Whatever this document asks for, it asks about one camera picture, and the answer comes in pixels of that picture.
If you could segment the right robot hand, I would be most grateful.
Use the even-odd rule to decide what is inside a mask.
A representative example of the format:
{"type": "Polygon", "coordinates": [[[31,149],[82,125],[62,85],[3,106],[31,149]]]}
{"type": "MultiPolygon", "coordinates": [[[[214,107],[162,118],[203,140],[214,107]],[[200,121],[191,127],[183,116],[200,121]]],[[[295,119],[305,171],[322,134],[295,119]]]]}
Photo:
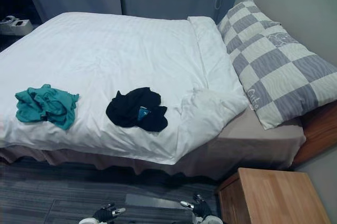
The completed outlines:
{"type": "Polygon", "coordinates": [[[195,193],[193,195],[193,200],[195,203],[180,201],[180,205],[186,209],[191,210],[196,217],[201,217],[203,219],[213,214],[211,208],[201,194],[195,193]]]}

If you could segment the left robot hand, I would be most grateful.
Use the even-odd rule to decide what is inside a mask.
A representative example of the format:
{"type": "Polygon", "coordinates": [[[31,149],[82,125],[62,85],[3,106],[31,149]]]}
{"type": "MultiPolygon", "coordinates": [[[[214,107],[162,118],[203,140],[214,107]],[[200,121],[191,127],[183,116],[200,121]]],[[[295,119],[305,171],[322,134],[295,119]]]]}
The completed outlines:
{"type": "Polygon", "coordinates": [[[98,222],[109,222],[125,212],[125,208],[116,208],[115,203],[109,203],[96,211],[93,218],[95,218],[98,222]]]}

